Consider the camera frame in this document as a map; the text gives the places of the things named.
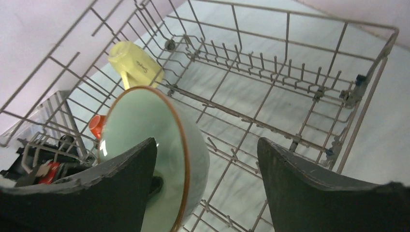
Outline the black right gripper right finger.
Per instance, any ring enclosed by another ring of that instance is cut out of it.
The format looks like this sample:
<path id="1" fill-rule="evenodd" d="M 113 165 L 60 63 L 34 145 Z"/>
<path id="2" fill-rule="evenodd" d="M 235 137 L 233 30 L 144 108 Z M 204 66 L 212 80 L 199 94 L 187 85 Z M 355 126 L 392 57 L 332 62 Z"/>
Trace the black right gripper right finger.
<path id="1" fill-rule="evenodd" d="M 410 188 L 323 168 L 267 138 L 257 156 L 277 232 L 407 232 Z"/>

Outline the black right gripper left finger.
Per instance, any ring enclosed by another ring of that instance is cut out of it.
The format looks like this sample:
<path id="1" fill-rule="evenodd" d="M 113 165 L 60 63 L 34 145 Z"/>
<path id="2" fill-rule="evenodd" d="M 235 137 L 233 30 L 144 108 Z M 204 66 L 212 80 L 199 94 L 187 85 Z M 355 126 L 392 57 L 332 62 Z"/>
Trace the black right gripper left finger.
<path id="1" fill-rule="evenodd" d="M 157 157 L 148 138 L 123 154 L 60 179 L 0 190 L 3 232 L 139 232 Z"/>

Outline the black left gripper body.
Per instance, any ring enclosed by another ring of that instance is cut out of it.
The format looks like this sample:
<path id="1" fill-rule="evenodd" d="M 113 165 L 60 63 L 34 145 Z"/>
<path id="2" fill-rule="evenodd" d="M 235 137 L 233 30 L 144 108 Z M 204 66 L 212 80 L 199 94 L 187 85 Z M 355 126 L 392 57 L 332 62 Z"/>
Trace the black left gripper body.
<path id="1" fill-rule="evenodd" d="M 52 184 L 96 165 L 94 155 L 80 155 L 79 145 L 71 135 L 61 136 L 56 144 L 40 139 L 16 141 L 17 158 L 8 169 L 1 169 L 1 187 Z"/>

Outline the pale green cup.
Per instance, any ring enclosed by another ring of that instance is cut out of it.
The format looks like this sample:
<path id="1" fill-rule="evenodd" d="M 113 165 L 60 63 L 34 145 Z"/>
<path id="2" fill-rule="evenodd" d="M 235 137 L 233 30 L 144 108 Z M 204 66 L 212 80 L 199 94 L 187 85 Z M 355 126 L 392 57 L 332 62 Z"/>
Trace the pale green cup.
<path id="1" fill-rule="evenodd" d="M 99 142 L 100 160 L 110 160 L 147 138 L 157 148 L 154 175 L 161 190 L 148 201 L 144 232 L 176 232 L 190 218 L 206 189 L 209 153 L 195 121 L 181 106 L 148 86 L 132 87 L 113 103 Z"/>

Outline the grey wire dish rack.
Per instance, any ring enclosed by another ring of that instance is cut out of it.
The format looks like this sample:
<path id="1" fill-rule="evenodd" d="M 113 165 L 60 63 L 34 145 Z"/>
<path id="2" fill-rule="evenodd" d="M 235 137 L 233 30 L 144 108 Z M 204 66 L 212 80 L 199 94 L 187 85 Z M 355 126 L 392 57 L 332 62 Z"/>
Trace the grey wire dish rack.
<path id="1" fill-rule="evenodd" d="M 399 33 L 300 0 L 3 0 L 0 159 L 20 154 L 24 172 L 71 148 L 101 161 L 88 122 L 125 89 L 108 56 L 129 40 L 159 63 L 159 89 L 210 156 L 181 230 L 272 232 L 258 139 L 341 173 Z"/>

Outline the yellow mug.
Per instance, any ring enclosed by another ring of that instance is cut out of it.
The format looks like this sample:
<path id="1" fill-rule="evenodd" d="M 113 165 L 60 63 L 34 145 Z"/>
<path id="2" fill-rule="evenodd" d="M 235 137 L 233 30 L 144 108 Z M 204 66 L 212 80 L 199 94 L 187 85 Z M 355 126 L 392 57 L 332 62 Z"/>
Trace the yellow mug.
<path id="1" fill-rule="evenodd" d="M 120 75 L 125 89 L 135 86 L 157 87 L 163 80 L 164 70 L 161 65 L 133 42 L 116 43 L 107 59 Z"/>

